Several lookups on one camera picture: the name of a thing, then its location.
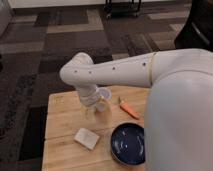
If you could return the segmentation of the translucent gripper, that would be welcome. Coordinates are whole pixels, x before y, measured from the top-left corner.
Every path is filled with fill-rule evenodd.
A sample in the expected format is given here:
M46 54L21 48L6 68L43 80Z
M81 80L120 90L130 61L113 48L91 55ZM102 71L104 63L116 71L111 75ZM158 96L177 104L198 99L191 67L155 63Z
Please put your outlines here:
M84 106L85 116L88 117L90 114L94 114L96 112L96 105L100 102L100 98L82 97L80 101Z

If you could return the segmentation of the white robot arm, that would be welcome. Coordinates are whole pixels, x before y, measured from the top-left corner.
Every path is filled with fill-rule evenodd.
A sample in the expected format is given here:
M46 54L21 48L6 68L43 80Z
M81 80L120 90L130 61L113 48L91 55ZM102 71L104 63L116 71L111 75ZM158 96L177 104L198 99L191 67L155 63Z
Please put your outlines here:
M96 101L99 85L148 88L147 171L213 171L213 52L157 51L100 64L78 53L60 78L85 105Z

